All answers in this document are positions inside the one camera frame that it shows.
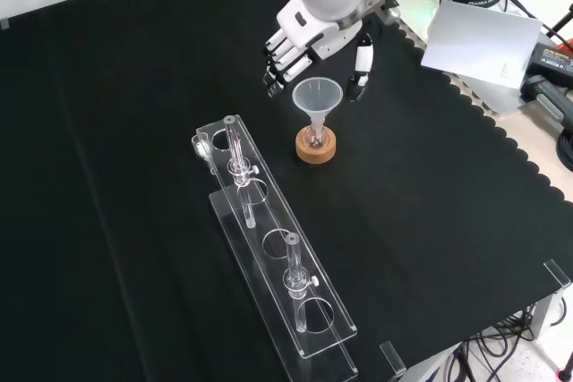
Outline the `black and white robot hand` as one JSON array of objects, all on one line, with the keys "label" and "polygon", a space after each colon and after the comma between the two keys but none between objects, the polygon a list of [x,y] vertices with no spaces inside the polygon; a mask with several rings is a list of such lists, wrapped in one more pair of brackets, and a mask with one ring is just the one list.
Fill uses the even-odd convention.
[{"label": "black and white robot hand", "polygon": [[346,98],[359,100],[372,75],[373,42],[358,21],[341,29],[334,21],[321,21],[311,15],[302,0],[290,0],[277,15],[278,30],[265,42],[267,70],[263,82],[268,95],[282,93],[310,66],[338,53],[348,43],[356,43],[355,69],[346,85]]}]

